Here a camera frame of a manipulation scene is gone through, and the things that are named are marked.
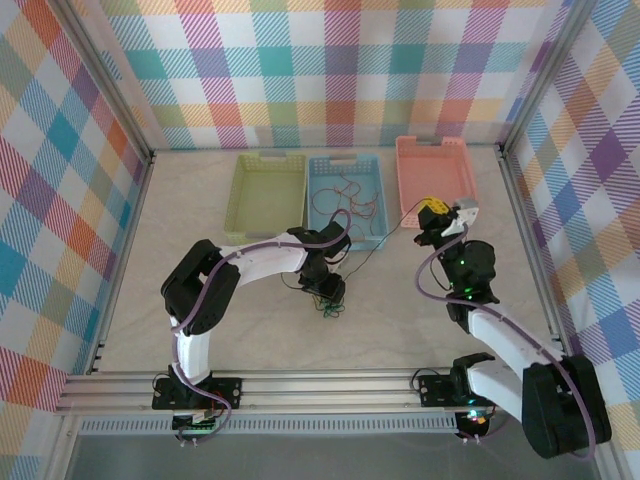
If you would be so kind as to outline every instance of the pink plastic tray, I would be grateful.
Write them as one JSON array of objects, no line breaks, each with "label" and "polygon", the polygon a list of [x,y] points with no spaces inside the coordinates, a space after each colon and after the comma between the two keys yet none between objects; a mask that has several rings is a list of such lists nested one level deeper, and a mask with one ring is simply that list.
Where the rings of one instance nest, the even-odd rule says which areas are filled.
[{"label": "pink plastic tray", "polygon": [[[416,137],[398,137],[396,162],[402,216],[424,197],[439,198],[449,206],[458,198],[477,200],[471,158],[462,138],[444,137],[441,145],[428,145]],[[402,220],[403,227],[420,227],[417,208],[414,212]]]}]

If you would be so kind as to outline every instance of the metal bracket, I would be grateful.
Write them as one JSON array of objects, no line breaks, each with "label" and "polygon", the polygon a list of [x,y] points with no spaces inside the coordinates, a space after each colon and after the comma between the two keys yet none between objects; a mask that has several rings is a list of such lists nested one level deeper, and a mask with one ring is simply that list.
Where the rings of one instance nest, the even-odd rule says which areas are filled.
[{"label": "metal bracket", "polygon": [[484,397],[473,398],[472,403],[456,396],[453,380],[449,375],[423,375],[418,377],[420,404],[423,407],[493,407]]},{"label": "metal bracket", "polygon": [[[214,393],[229,402],[233,409],[240,407],[242,379],[208,377],[198,387]],[[152,410],[212,410],[221,407],[207,397],[193,393],[173,378],[160,378],[155,382]]]}]

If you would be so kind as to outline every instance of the white floor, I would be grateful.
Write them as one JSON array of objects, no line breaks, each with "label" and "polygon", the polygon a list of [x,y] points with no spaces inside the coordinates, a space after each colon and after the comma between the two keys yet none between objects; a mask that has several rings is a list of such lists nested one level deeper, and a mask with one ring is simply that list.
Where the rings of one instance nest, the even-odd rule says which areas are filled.
[{"label": "white floor", "polygon": [[[349,153],[316,149],[301,153]],[[392,148],[357,149],[380,155],[389,224],[400,217]],[[101,371],[160,371],[171,361],[169,320],[160,286],[194,242],[225,244],[223,222],[238,152],[162,153],[136,233]],[[548,336],[511,205],[492,148],[471,149],[480,216],[471,238],[496,249],[494,293],[531,331]],[[238,289],[210,349],[212,369],[444,367],[487,347],[451,322],[445,306],[421,297],[413,276],[432,251],[413,230],[400,229],[348,281],[346,311],[323,318],[312,298],[270,277]],[[365,253],[351,254],[349,272]],[[436,274],[444,278],[438,267]],[[287,277],[295,283],[296,276]],[[424,285],[438,291],[428,273]]]}]

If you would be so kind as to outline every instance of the cable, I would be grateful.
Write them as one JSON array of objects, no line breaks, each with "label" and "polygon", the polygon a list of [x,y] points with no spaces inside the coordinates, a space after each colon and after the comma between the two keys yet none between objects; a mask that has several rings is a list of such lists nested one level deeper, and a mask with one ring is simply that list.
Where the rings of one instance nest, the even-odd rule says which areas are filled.
[{"label": "cable", "polygon": [[216,263],[216,265],[213,267],[213,269],[209,273],[209,276],[207,277],[206,282],[204,282],[202,290],[200,291],[200,294],[198,295],[198,298],[196,299],[196,302],[193,305],[193,308],[191,309],[191,312],[189,312],[189,315],[187,315],[187,318],[185,318],[179,325],[177,325],[175,327],[172,327],[171,328],[171,333],[179,333],[185,327],[189,326],[191,324],[191,322],[193,322],[193,319],[195,318],[195,316],[197,315],[198,311],[200,310],[200,307],[202,306],[202,302],[204,302],[204,297],[207,295],[207,292],[209,291],[209,288],[211,288],[211,283],[213,282],[213,279],[215,278],[216,273],[218,273],[218,270],[220,270],[222,268],[222,265],[227,263],[229,260],[233,260],[234,258],[237,258],[239,255],[247,254],[247,253],[253,252],[255,250],[260,250],[262,248],[291,247],[291,248],[304,248],[304,249],[307,249],[307,248],[324,249],[324,248],[330,247],[332,245],[335,245],[336,243],[340,242],[344,237],[347,236],[347,232],[351,228],[351,212],[348,212],[347,210],[345,210],[343,208],[338,209],[333,213],[333,215],[331,216],[331,219],[329,220],[329,223],[331,223],[333,221],[333,219],[339,213],[342,213],[342,214],[347,216],[347,226],[344,228],[344,230],[342,231],[342,233],[340,235],[338,235],[336,238],[334,238],[333,240],[331,240],[329,242],[325,242],[325,243],[291,243],[291,242],[262,242],[262,243],[254,243],[253,245],[247,245],[246,247],[243,247],[243,248],[241,248],[239,250],[236,250],[236,251],[230,253],[229,255],[227,255],[226,257],[224,257],[222,260],[220,260],[218,263]]},{"label": "cable", "polygon": [[358,266],[356,267],[356,269],[355,269],[355,270],[353,270],[353,271],[349,272],[349,273],[347,274],[347,276],[346,276],[346,277],[344,277],[344,281],[345,281],[345,282],[347,281],[347,279],[348,279],[351,275],[353,275],[354,273],[356,273],[358,270],[360,270],[360,268],[362,268],[362,266],[363,266],[365,263],[367,263],[367,261],[371,258],[371,255],[373,255],[373,252],[375,252],[375,251],[378,249],[378,247],[379,247],[380,245],[382,245],[382,243],[383,243],[387,238],[389,238],[389,236],[390,236],[392,233],[394,233],[398,228],[400,228],[400,225],[402,224],[402,221],[403,221],[405,218],[407,218],[407,216],[408,216],[408,215],[413,211],[413,209],[414,209],[414,208],[416,208],[418,205],[420,205],[420,204],[423,202],[423,200],[418,200],[418,202],[416,202],[416,204],[415,204],[413,207],[411,207],[411,208],[407,211],[407,213],[405,213],[405,214],[402,216],[402,218],[400,219],[400,221],[398,222],[398,224],[393,228],[393,230],[391,230],[391,231],[390,231],[389,233],[387,233],[384,237],[382,237],[382,240],[380,240],[380,241],[378,242],[378,244],[377,244],[375,247],[373,247],[373,250],[371,250],[371,251],[369,252],[369,255],[367,255],[367,257],[364,259],[364,261],[363,261],[360,265],[358,265]]},{"label": "cable", "polygon": [[290,288],[291,290],[302,290],[301,287],[292,287],[291,285],[289,285],[285,280],[284,280],[284,273],[280,274],[280,280],[282,280],[282,283],[284,283],[284,286],[287,288]]},{"label": "cable", "polygon": [[443,289],[445,292],[451,291],[451,287],[445,288],[445,286],[442,285],[442,283],[440,283],[440,280],[438,280],[438,277],[436,277],[436,274],[433,272],[433,262],[429,264],[429,271],[431,272],[431,276],[433,277],[433,279],[436,281],[436,283],[441,289]]},{"label": "cable", "polygon": [[563,380],[566,382],[567,386],[569,387],[569,390],[571,390],[571,392],[573,393],[573,397],[576,400],[576,404],[578,405],[578,409],[580,410],[582,419],[584,420],[585,428],[587,430],[587,437],[589,439],[589,447],[588,447],[589,449],[588,449],[587,455],[580,456],[575,453],[572,453],[572,455],[580,460],[590,461],[591,459],[593,459],[595,455],[595,449],[596,449],[596,436],[595,436],[593,423],[589,418],[589,412],[587,411],[587,406],[584,403],[584,399],[582,398],[582,395],[580,395],[580,392],[578,391],[578,387],[576,386],[574,381],[571,379],[569,372],[567,372],[567,370],[560,364],[560,362],[558,362],[558,360],[556,360],[556,358],[553,355],[551,355],[551,353],[543,345],[541,345],[535,338],[531,337],[526,331],[520,328],[517,323],[515,323],[513,320],[506,317],[505,315],[501,314],[500,312],[490,307],[487,307],[486,305],[482,305],[480,303],[476,303],[469,300],[439,297],[438,295],[434,295],[432,293],[427,292],[422,288],[422,285],[420,285],[420,277],[424,269],[427,267],[427,265],[433,262],[436,258],[438,258],[438,256],[444,253],[448,248],[452,247],[456,243],[461,242],[464,239],[464,237],[467,236],[468,231],[469,231],[469,227],[467,227],[467,225],[465,224],[464,231],[460,235],[456,236],[453,240],[447,242],[445,245],[438,248],[435,252],[429,255],[424,262],[422,262],[422,264],[418,267],[418,270],[416,271],[416,274],[414,277],[414,283],[416,288],[422,295],[424,295],[430,300],[435,300],[437,302],[444,302],[444,303],[454,303],[457,305],[472,307],[478,310],[482,310],[483,312],[486,312],[496,317],[498,321],[504,322],[508,327],[510,327],[512,330],[518,333],[523,339],[525,339],[542,356],[544,356],[545,359],[547,359],[551,364],[553,364],[553,366],[558,370],[558,372],[562,376]]},{"label": "cable", "polygon": [[[222,393],[220,393],[219,390],[214,390],[212,393],[214,395],[218,395],[219,397],[222,396]],[[216,415],[216,402],[214,400],[211,400],[211,410],[212,410],[213,418],[220,418],[226,409],[227,408],[223,405],[222,408],[220,409],[220,413]]]},{"label": "cable", "polygon": [[351,245],[353,245],[353,244],[351,242],[349,242],[349,245],[347,245],[347,249],[344,251],[344,255],[342,255],[342,257],[340,257],[338,260],[336,260],[335,262],[330,262],[329,260],[327,260],[325,258],[325,263],[327,265],[338,265],[339,263],[342,263],[344,261],[344,259],[347,258],[347,254],[351,250]]},{"label": "cable", "polygon": [[156,392],[156,393],[162,393],[162,392],[160,392],[160,390],[158,390],[156,388],[156,382],[158,381],[158,377],[162,377],[162,376],[167,377],[167,378],[171,378],[169,376],[169,374],[164,373],[164,372],[160,372],[155,377],[153,377],[153,380],[151,380],[151,388],[153,388],[153,391]]},{"label": "cable", "polygon": [[[211,283],[213,282],[213,278],[215,277],[216,273],[218,273],[218,271],[220,270],[220,268],[222,268],[222,265],[224,265],[225,263],[227,263],[229,260],[232,260],[233,258],[237,258],[238,255],[241,254],[245,254],[245,253],[249,253],[255,250],[259,250],[261,248],[268,248],[268,247],[291,247],[291,248],[317,248],[317,249],[324,249],[327,247],[330,247],[332,245],[335,245],[336,243],[340,242],[344,237],[347,236],[347,232],[349,231],[349,228],[351,227],[351,213],[348,212],[347,210],[344,209],[339,209],[336,210],[334,212],[334,214],[331,216],[331,219],[329,220],[329,222],[332,222],[333,219],[338,215],[338,214],[344,214],[347,216],[347,226],[346,228],[342,231],[342,233],[340,235],[338,235],[336,238],[334,238],[333,240],[329,241],[329,242],[325,242],[325,243],[316,243],[316,244],[306,244],[306,243],[291,243],[291,242],[263,242],[263,243],[258,243],[258,244],[253,244],[253,245],[248,245],[244,248],[241,248],[240,250],[237,250],[233,253],[230,253],[229,255],[227,255],[226,257],[224,257],[222,260],[220,260],[212,269],[211,272],[209,273],[209,276],[207,277],[207,280],[205,281],[202,290],[200,291],[200,294],[198,295],[198,298],[196,299],[195,304],[193,305],[193,308],[191,309],[191,312],[189,312],[189,315],[187,315],[187,318],[184,319],[184,321],[182,321],[179,325],[171,328],[171,333],[174,334],[173,337],[173,341],[172,341],[172,352],[173,352],[173,369],[176,373],[176,375],[178,376],[178,378],[180,379],[180,381],[187,386],[188,388],[190,388],[191,390],[193,390],[195,393],[202,395],[203,397],[207,397],[210,398],[211,400],[214,400],[218,403],[221,403],[222,405],[224,405],[227,409],[227,415],[225,416],[224,420],[209,434],[200,437],[199,439],[193,439],[193,445],[197,446],[197,443],[204,443],[209,441],[211,438],[213,438],[220,430],[222,430],[225,425],[229,422],[230,418],[231,418],[231,404],[223,397],[206,392],[205,390],[202,390],[201,388],[196,387],[193,383],[191,383],[191,381],[187,378],[187,376],[184,374],[184,370],[182,370],[182,367],[180,366],[180,357],[178,356],[178,335],[180,334],[180,332],[186,328],[187,326],[189,326],[192,322],[193,319],[195,318],[195,316],[198,313],[198,310],[200,310],[200,307],[202,306],[202,302],[204,301],[204,297],[207,294],[207,291],[209,290],[209,288],[211,288]],[[182,442],[182,445],[184,445],[184,440],[182,439],[182,435],[181,432],[178,431],[179,434],[179,439]]]},{"label": "cable", "polygon": [[335,304],[330,302],[326,298],[318,297],[317,295],[313,296],[313,302],[316,306],[316,310],[318,312],[323,312],[322,316],[324,318],[338,318],[340,314],[345,310],[342,302],[340,302],[339,304]]},{"label": "cable", "polygon": [[[198,439],[194,438],[192,440],[193,446],[197,447],[198,444],[205,443],[205,442],[208,442],[209,440],[211,440],[220,430],[222,430],[225,427],[225,425],[231,419],[231,408],[232,407],[231,407],[231,404],[224,397],[221,397],[219,395],[215,395],[213,393],[209,393],[209,392],[207,392],[205,390],[202,390],[201,388],[196,387],[187,378],[187,376],[184,374],[184,370],[182,370],[182,367],[180,366],[180,359],[178,357],[178,337],[176,335],[174,335],[174,337],[173,337],[173,341],[171,343],[171,347],[172,347],[171,350],[172,350],[172,353],[173,353],[173,369],[176,372],[176,375],[178,376],[180,381],[185,386],[187,386],[188,388],[190,388],[191,390],[196,392],[197,394],[202,395],[203,397],[210,398],[211,400],[216,401],[218,403],[221,403],[227,409],[227,414],[225,415],[224,420],[222,422],[220,422],[220,424],[211,433],[208,433],[207,435],[204,435],[204,436],[202,436],[202,437],[200,437]],[[184,439],[182,438],[182,432],[180,430],[178,430],[178,439],[182,442],[182,445],[184,445]]]},{"label": "cable", "polygon": [[[316,206],[316,197],[322,192],[332,192],[334,194],[337,194],[338,203],[336,205],[336,209],[340,208],[340,204],[342,203],[342,198],[343,197],[346,198],[349,203],[349,206],[348,206],[349,212],[351,212],[351,214],[355,217],[362,218],[363,220],[369,220],[369,232],[371,233],[371,235],[374,235],[373,220],[378,214],[377,201],[378,201],[378,196],[380,195],[379,192],[375,191],[373,194],[373,197],[368,202],[359,203],[357,200],[357,197],[362,191],[362,186],[360,185],[360,183],[356,182],[355,180],[349,180],[347,177],[344,176],[344,172],[342,171],[340,172],[340,178],[342,178],[345,182],[347,182],[347,185],[344,188],[338,188],[337,185],[334,185],[331,188],[327,187],[327,188],[321,188],[317,190],[311,196],[311,200],[310,200],[311,208],[320,215],[331,215],[330,212],[322,212]],[[356,192],[351,191],[351,187],[354,185],[358,188]],[[364,240],[364,237],[366,237],[366,235],[362,227],[354,223],[354,225],[352,225],[351,228],[355,228],[355,227],[357,227],[362,232],[362,238]]]},{"label": "cable", "polygon": [[411,388],[411,390],[414,390],[416,393],[420,393],[420,390],[417,389],[415,385],[416,377],[422,370],[428,370],[429,372],[433,372],[439,377],[442,376],[438,371],[434,370],[433,368],[419,368],[418,370],[415,371],[415,373],[411,377],[411,380],[409,380],[409,387]]}]

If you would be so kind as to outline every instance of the yellow object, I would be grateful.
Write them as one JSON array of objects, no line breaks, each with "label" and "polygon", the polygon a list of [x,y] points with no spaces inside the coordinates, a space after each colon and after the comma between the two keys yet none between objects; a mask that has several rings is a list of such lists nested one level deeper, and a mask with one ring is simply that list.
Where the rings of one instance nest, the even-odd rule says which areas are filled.
[{"label": "yellow object", "polygon": [[424,200],[420,203],[418,212],[421,212],[425,207],[437,215],[449,213],[449,210],[451,210],[446,203],[435,197],[425,197]]}]

